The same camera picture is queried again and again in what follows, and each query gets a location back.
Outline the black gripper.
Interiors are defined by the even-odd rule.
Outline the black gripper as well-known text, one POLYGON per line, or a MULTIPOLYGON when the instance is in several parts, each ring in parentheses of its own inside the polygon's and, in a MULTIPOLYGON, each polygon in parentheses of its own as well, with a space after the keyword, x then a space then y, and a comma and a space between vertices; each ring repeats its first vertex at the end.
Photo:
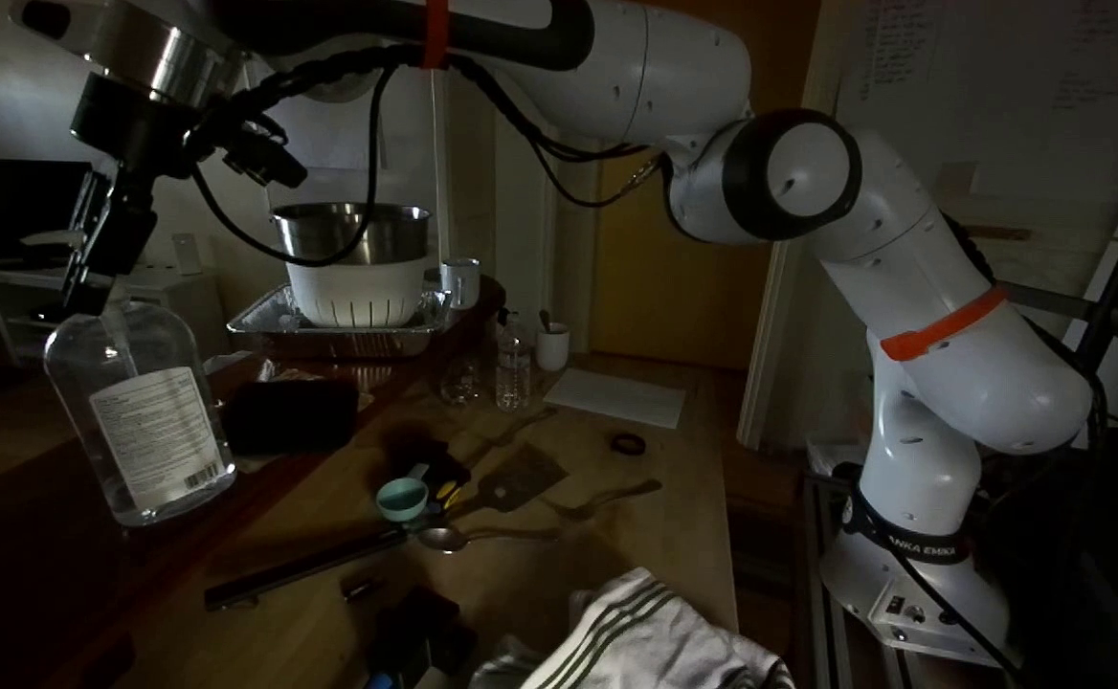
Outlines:
POLYGON ((74 267, 126 276, 151 225, 159 177, 190 177, 213 147, 256 183, 301 178, 285 132, 234 87, 243 53, 164 0, 16 0, 16 21, 89 66, 67 128, 116 159, 74 267))

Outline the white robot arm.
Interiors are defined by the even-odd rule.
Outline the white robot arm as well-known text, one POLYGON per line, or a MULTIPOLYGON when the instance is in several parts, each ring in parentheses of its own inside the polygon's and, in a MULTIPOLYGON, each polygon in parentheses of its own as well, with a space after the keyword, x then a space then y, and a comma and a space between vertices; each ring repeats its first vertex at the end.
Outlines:
POLYGON ((151 225, 151 187, 205 158, 301 178, 268 109, 394 66, 477 82, 523 132, 582 128, 596 158, 649 147, 677 230, 804 242, 872 362, 872 428, 825 556, 825 589, 876 639, 995 664, 1009 604, 959 526, 981 456, 1041 456, 1087 424, 1089 385, 976 267, 907 159, 824 109, 745 103, 745 47, 643 0, 11 0, 93 66, 74 132, 116 159, 62 307, 93 312, 151 225))

